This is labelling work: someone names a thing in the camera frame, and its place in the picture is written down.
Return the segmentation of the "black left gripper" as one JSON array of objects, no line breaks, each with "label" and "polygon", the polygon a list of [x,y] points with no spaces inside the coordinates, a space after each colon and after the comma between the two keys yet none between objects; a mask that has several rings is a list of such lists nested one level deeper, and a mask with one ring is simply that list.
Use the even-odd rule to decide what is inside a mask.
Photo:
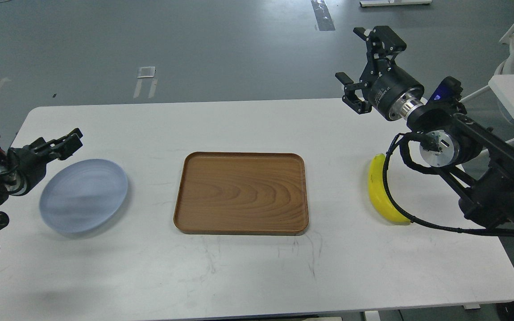
[{"label": "black left gripper", "polygon": [[66,160],[79,150],[83,143],[79,128],[55,140],[45,141],[42,137],[23,148],[9,148],[17,168],[14,171],[16,183],[10,187],[10,195],[23,196],[29,193],[46,174],[48,161]]}]

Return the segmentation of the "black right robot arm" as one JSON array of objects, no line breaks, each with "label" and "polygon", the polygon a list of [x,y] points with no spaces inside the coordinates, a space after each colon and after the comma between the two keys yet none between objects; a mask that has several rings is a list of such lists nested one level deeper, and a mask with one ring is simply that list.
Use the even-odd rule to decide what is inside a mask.
[{"label": "black right robot arm", "polygon": [[[467,116],[461,83],[454,77],[445,77],[423,102],[424,86],[396,64],[407,45],[389,26],[353,32],[366,44],[367,63],[359,82],[335,74],[344,87],[341,99],[357,114],[375,109],[387,121],[405,120],[409,128],[370,163],[369,197],[378,213],[391,222],[441,231],[514,237],[514,147]],[[445,227],[402,209],[388,185],[395,150],[406,167],[441,177],[459,195],[465,219],[479,228]]]}]

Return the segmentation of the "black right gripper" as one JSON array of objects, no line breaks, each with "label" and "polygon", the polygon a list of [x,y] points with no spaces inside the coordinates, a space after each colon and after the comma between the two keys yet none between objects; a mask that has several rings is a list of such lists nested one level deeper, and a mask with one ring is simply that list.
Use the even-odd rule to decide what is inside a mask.
[{"label": "black right gripper", "polygon": [[341,100],[359,115],[371,112],[374,107],[387,121],[398,120],[400,115],[394,104],[406,93],[418,99],[424,93],[424,86],[418,80],[401,67],[394,67],[395,58],[407,49],[406,42],[389,26],[370,30],[355,27],[353,32],[367,47],[365,72],[373,76],[366,94],[369,102],[356,94],[365,89],[363,83],[355,83],[345,72],[337,72],[335,77],[343,85]]}]

